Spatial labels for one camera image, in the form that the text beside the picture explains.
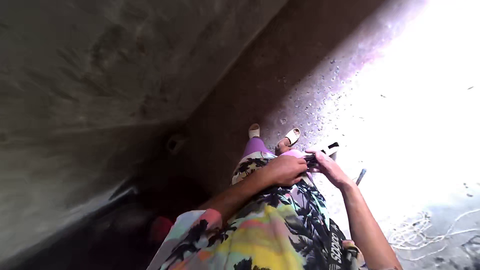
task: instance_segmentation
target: concrete wall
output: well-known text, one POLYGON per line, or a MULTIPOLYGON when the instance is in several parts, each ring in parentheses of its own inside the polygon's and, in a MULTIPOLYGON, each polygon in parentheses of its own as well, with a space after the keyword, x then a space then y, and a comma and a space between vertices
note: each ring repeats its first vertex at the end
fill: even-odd
POLYGON ((106 203, 286 1, 0 2, 0 260, 106 203))

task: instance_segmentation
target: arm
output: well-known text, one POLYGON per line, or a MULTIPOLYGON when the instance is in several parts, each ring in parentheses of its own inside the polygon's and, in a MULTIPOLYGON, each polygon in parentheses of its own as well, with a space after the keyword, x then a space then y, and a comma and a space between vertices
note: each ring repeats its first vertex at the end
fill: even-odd
POLYGON ((306 152, 314 153, 320 164, 312 171, 325 174, 328 180, 342 192, 352 240, 362 251, 369 269, 402 269, 357 185, 345 175, 333 159, 323 152, 315 150, 306 152))
POLYGON ((220 212, 222 219, 226 221, 253 195, 272 185, 292 186, 301 180, 299 174, 306 170, 307 162, 304 159, 280 156, 208 200, 198 209, 215 209, 220 212))

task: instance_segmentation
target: sandal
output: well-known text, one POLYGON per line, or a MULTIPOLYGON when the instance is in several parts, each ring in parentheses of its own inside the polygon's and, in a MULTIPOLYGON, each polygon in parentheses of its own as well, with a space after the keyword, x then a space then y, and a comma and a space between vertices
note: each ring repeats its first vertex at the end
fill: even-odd
POLYGON ((248 137, 251 139, 253 137, 260 137, 260 125, 259 124, 252 124, 248 128, 248 137))
POLYGON ((296 143, 299 138, 300 138, 300 129, 294 128, 290 130, 287 135, 285 135, 285 138, 287 138, 290 141, 290 145, 287 145, 287 147, 292 146, 294 143, 296 143))

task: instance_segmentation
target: purple pants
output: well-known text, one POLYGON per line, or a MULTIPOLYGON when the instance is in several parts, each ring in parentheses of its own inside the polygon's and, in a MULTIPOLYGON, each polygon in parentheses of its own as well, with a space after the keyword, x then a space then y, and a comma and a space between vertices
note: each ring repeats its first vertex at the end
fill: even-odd
MULTIPOLYGON (((248 155, 250 155, 254 152, 258 152, 258 151, 267 152, 267 153, 272 154, 272 152, 270 152, 265 147, 264 141, 261 138, 253 137, 248 141, 247 146, 245 147, 245 151, 243 152, 242 158, 244 158, 244 157, 246 157, 246 156, 248 156, 248 155)), ((297 149, 292 149, 290 151, 287 151, 287 152, 281 154, 281 156, 283 156, 283 155, 294 156, 296 158, 303 157, 301 152, 297 149)))

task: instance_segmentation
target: tropical print shirt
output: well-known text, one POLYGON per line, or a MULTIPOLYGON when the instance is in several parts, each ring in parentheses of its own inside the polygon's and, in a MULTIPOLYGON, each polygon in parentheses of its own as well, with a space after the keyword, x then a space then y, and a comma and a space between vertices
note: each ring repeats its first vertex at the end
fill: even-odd
MULTIPOLYGON (((232 184, 276 156, 255 152, 237 166, 232 184)), ((363 256, 329 218, 311 176, 254 196, 227 224, 214 209, 180 215, 148 270, 352 270, 363 256)))

